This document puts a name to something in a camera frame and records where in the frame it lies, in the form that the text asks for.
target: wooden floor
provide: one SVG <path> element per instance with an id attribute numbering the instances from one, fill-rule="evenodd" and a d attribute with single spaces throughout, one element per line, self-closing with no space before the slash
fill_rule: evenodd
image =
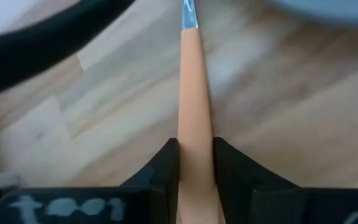
<path id="1" fill-rule="evenodd" d="M 215 135 L 296 184 L 358 187 L 358 30 L 261 0 L 197 2 Z M 177 135 L 180 27 L 179 0 L 137 0 L 76 55 L 1 93 L 0 170 L 26 187 L 126 180 Z"/>

